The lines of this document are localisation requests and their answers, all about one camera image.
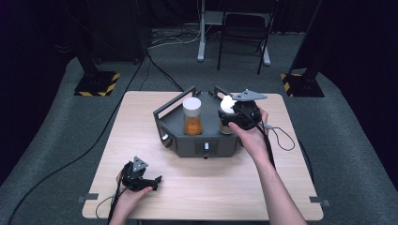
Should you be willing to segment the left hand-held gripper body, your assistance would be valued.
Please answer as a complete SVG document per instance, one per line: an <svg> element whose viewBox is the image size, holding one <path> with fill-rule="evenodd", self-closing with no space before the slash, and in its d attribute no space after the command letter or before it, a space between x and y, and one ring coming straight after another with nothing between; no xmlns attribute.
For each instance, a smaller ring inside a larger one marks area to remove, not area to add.
<svg viewBox="0 0 398 225"><path fill-rule="evenodd" d="M131 191L139 191L146 188L143 175L148 164L138 157L134 157L122 169L122 184Z"/></svg>

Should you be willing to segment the grey table edge bracket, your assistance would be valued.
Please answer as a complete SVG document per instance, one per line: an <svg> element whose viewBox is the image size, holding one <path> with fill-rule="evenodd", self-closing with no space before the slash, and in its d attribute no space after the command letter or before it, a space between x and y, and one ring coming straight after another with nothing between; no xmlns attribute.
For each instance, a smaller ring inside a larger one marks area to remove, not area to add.
<svg viewBox="0 0 398 225"><path fill-rule="evenodd" d="M319 197L315 196L310 196L309 197L311 203L319 203L323 207L329 207L330 206L330 201L326 199L322 199Z"/></svg>
<svg viewBox="0 0 398 225"><path fill-rule="evenodd" d="M98 197L98 193L87 193L84 196L78 196L77 203L85 203L88 200L97 200Z"/></svg>

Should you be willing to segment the person's left hand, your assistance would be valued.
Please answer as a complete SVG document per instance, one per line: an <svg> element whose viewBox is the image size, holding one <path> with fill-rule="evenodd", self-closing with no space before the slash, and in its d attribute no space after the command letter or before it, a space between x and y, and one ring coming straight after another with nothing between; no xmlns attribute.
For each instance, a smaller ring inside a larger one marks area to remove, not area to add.
<svg viewBox="0 0 398 225"><path fill-rule="evenodd" d="M144 196L152 190L152 188L147 187L134 192L126 188L121 183L120 176L116 178L116 182L120 184L119 189L125 189L125 191L118 197L118 201L115 205L115 210L113 212L112 218L128 218L133 210L138 206L139 201L141 201Z"/></svg>

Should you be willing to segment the dark grey corner rack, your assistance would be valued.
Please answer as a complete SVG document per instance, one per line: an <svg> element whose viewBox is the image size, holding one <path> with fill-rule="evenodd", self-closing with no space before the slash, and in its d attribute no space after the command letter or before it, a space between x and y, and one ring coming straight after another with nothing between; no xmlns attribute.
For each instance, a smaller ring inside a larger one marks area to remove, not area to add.
<svg viewBox="0 0 398 225"><path fill-rule="evenodd" d="M234 96L216 86L202 93L194 86L174 97L153 112L161 143L181 158L229 158L235 154L238 137L221 133L218 111L224 96ZM183 101L186 98L201 100L202 133L187 135L184 132Z"/></svg>

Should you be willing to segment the orange spice jar white lid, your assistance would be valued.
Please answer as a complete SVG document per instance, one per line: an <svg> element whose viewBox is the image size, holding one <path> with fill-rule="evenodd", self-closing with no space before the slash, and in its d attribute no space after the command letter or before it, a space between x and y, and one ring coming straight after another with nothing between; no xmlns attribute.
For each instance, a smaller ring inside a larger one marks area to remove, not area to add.
<svg viewBox="0 0 398 225"><path fill-rule="evenodd" d="M183 101L184 132L187 135L202 133L201 100L198 97L187 97Z"/></svg>

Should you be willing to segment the black folding chair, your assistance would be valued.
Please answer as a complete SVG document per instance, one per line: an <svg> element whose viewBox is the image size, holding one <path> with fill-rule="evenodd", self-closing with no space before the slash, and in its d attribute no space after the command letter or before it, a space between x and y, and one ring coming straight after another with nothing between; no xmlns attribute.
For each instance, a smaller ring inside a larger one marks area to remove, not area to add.
<svg viewBox="0 0 398 225"><path fill-rule="evenodd" d="M260 52L257 74L260 74L264 57L268 50L268 37L275 13L240 13L224 12L222 15L221 38L218 51L217 69L221 68L222 49L224 42L230 39L258 41L256 50Z"/></svg>

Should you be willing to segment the person's right hand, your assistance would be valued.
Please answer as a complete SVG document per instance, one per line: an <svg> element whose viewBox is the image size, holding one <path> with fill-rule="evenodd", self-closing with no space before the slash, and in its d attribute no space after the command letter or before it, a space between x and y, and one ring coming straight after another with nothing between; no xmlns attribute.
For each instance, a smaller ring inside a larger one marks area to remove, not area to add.
<svg viewBox="0 0 398 225"><path fill-rule="evenodd" d="M251 156L255 164L270 163L268 148L265 141L266 132L262 127L254 127L249 130L244 130L234 122L230 122L228 126L238 135L243 147Z"/></svg>

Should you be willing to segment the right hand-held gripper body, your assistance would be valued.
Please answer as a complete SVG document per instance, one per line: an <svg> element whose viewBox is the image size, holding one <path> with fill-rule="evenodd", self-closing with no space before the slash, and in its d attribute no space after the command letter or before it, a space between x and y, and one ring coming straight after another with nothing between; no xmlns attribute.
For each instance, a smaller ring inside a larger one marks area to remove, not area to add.
<svg viewBox="0 0 398 225"><path fill-rule="evenodd" d="M235 101L232 107L235 113L233 122L244 130L254 128L262 121L256 100L266 98L266 95L256 93L249 89L232 96L232 100Z"/></svg>

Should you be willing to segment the black stand hazard-striped base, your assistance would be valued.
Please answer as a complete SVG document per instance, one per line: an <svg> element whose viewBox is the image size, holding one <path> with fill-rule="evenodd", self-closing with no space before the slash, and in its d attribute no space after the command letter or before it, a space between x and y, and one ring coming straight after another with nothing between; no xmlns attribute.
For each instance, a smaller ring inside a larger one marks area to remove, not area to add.
<svg viewBox="0 0 398 225"><path fill-rule="evenodd" d="M74 28L74 47L84 75L75 88L80 96L109 96L115 88L118 74L114 71L98 70L92 57L95 33L90 26L89 0L73 0L70 13Z"/></svg>
<svg viewBox="0 0 398 225"><path fill-rule="evenodd" d="M290 69L281 75L285 93L289 97L322 98L324 96L316 81L321 59L318 56L312 56L309 52L312 28L322 3L323 0L319 0Z"/></svg>

